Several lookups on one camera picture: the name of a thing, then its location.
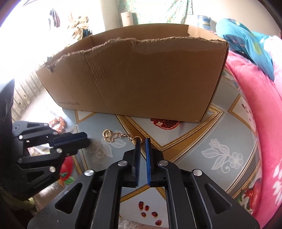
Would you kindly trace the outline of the pile of clothes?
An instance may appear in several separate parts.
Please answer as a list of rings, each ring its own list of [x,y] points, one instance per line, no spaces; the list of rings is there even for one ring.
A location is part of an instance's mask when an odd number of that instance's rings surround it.
[[[71,15],[67,29],[74,41],[80,41],[92,35],[92,31],[89,29],[89,18],[87,16],[75,17]]]

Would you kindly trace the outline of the brown cardboard box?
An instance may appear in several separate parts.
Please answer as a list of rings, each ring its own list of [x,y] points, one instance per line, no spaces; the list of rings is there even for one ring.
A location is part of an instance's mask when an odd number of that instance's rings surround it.
[[[185,24],[142,24],[88,36],[36,73],[66,109],[198,123],[212,103],[228,42]]]

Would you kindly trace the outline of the green floral wall cloth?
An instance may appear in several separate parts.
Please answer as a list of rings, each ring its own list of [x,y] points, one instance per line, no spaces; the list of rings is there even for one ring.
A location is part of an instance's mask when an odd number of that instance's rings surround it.
[[[122,0],[119,13],[131,12],[133,24],[176,23],[184,24],[193,14],[190,0]]]

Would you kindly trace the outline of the patterned fruit tablecloth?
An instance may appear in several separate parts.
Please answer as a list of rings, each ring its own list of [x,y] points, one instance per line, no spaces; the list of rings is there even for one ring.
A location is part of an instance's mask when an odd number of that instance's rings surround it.
[[[122,159],[133,148],[127,138],[104,140],[109,129],[141,138],[163,152],[180,169],[201,169],[248,213],[258,209],[261,195],[261,153],[252,111],[229,71],[224,71],[214,100],[202,122],[185,123],[122,115],[67,110],[47,91],[33,101],[25,119],[48,123],[57,131],[86,132],[91,145],[67,160],[62,178],[34,196],[43,209],[87,169],[100,171]]]

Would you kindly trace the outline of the blue water bottle on dispenser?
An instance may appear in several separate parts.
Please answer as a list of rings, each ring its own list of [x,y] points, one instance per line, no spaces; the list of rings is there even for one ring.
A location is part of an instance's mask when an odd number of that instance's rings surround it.
[[[197,16],[197,25],[200,28],[203,28],[205,30],[211,30],[211,18],[204,16],[204,15],[198,15]]]

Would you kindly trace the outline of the rolled beige mat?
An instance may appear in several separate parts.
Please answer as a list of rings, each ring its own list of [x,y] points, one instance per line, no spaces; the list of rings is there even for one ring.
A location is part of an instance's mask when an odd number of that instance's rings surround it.
[[[132,13],[130,11],[122,12],[120,15],[123,27],[134,25]]]

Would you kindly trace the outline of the pink floral quilt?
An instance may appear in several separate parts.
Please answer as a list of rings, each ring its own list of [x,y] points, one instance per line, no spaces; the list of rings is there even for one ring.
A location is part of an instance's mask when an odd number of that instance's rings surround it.
[[[262,228],[281,228],[281,98],[258,66],[230,51],[226,68],[238,81],[258,130],[262,188],[255,218]]]

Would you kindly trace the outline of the blue floral pillow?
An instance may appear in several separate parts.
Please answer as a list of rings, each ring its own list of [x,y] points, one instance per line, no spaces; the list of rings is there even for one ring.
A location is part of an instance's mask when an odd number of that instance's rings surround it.
[[[216,33],[229,43],[232,52],[249,59],[274,81],[274,68],[270,54],[264,49],[268,35],[252,32],[244,24],[234,19],[222,19],[216,23]]]

